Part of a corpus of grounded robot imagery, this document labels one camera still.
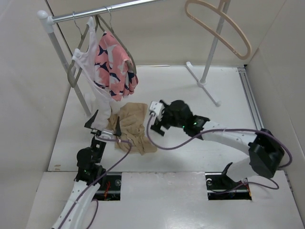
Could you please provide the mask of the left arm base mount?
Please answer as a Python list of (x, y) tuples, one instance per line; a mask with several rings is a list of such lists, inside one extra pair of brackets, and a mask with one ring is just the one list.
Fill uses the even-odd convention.
[(119, 201), (121, 199), (122, 173), (114, 172), (101, 179), (100, 188), (93, 196), (98, 201)]

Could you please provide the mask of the pink shark print shirt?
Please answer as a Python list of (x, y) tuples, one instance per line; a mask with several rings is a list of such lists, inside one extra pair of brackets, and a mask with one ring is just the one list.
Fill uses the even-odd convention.
[(99, 76), (94, 82), (108, 91), (115, 101), (120, 101), (134, 93), (138, 77), (128, 70), (129, 57), (122, 46), (109, 31), (103, 33), (95, 56), (95, 65)]

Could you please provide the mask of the grey hanger with pink shirt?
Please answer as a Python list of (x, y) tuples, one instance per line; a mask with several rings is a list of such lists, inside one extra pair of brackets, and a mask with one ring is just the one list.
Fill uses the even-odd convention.
[(95, 17), (95, 21), (96, 24), (98, 25), (98, 27), (105, 32), (106, 30), (102, 27), (101, 22), (106, 26), (106, 28), (108, 29), (108, 31), (111, 33), (111, 35), (114, 36), (115, 40), (122, 46), (122, 48), (125, 50), (125, 52), (127, 53), (129, 60), (127, 61), (127, 66), (128, 66), (128, 70), (132, 71), (133, 73), (137, 74), (137, 69), (136, 69), (136, 64), (134, 61), (133, 56), (131, 55), (131, 53), (128, 51), (128, 49), (126, 48), (126, 46), (123, 44), (123, 42), (119, 39), (119, 37), (115, 34), (113, 27), (112, 27), (112, 14), (111, 11), (112, 10), (112, 6), (110, 7), (106, 7), (104, 6), (104, 8), (106, 9), (106, 11), (109, 13), (110, 15), (110, 19), (109, 19), (109, 23), (107, 23), (103, 17), (98, 13), (96, 14)]

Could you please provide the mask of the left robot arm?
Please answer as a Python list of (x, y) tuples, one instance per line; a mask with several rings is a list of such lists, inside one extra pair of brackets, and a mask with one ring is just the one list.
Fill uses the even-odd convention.
[(61, 214), (53, 224), (53, 229), (80, 229), (86, 211), (95, 193), (106, 185), (104, 169), (101, 162), (107, 141), (114, 141), (114, 136), (121, 136), (120, 119), (117, 118), (115, 129), (97, 130), (92, 127), (97, 112), (84, 127), (91, 129), (93, 138), (89, 147), (77, 153), (78, 172), (74, 179), (71, 194)]

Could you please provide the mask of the white tank top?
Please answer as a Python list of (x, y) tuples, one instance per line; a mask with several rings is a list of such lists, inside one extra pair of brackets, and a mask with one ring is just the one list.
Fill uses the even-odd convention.
[(95, 22), (93, 17), (90, 17), (87, 22), (89, 28), (89, 47), (87, 52), (81, 52), (80, 49), (74, 50), (72, 59), (75, 61), (76, 69), (82, 69), (82, 75), (89, 83), (93, 94), (95, 95), (95, 104), (98, 113), (93, 121), (91, 128), (103, 130), (108, 125), (108, 119), (111, 116), (112, 100), (110, 93), (100, 88), (95, 82), (95, 78), (99, 76), (98, 67), (95, 65), (95, 55), (98, 48), (98, 42), (95, 32)]

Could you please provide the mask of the grey hanger with tank top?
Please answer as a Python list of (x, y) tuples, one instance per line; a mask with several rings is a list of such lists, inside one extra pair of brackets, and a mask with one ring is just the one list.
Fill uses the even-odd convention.
[(89, 45), (86, 52), (81, 52), (80, 48), (74, 50), (72, 56), (72, 62), (68, 68), (68, 82), (72, 88), (74, 88), (81, 75), (85, 76), (86, 80), (93, 84), (93, 78), (95, 76), (94, 59), (97, 51), (97, 38), (95, 31), (95, 22), (93, 17), (90, 17), (84, 36), (89, 35)]

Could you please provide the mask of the beige t shirt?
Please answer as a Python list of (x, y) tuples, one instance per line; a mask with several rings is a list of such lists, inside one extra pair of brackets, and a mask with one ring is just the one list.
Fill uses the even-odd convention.
[(148, 105), (143, 103), (127, 103), (120, 108), (119, 112), (111, 113), (108, 119), (108, 129), (115, 130), (117, 122), (120, 123), (122, 141), (132, 143), (132, 154), (145, 155), (155, 153), (157, 147), (151, 144), (145, 136), (144, 120), (146, 117)]

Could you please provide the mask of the aluminium rail on right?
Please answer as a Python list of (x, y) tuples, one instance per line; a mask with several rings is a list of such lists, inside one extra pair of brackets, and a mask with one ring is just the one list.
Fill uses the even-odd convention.
[(250, 114), (253, 120), (253, 123), (256, 127), (256, 129), (262, 129), (264, 128), (259, 109), (257, 107), (254, 94), (252, 92), (252, 88), (250, 86), (249, 79), (247, 77), (247, 72), (245, 67), (238, 67), (237, 71), (239, 73), (241, 83), (244, 89), (244, 94), (249, 106)]

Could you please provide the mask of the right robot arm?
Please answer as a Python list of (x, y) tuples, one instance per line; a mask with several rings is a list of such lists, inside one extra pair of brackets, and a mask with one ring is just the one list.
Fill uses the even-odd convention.
[(211, 141), (234, 148), (247, 157), (239, 162), (230, 162), (217, 175), (206, 179), (208, 189), (216, 194), (228, 193), (242, 185), (249, 184), (248, 179), (261, 176), (271, 180), (279, 169), (281, 161), (288, 151), (267, 129), (226, 128), (211, 119), (194, 115), (182, 100), (170, 104), (164, 101), (152, 101), (149, 106), (153, 124), (147, 128), (163, 136), (163, 128), (180, 128), (190, 140)]

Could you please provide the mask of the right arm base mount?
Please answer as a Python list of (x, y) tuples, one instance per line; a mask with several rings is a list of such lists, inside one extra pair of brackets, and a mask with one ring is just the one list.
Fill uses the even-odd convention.
[(252, 200), (249, 187), (220, 172), (205, 173), (208, 200)]

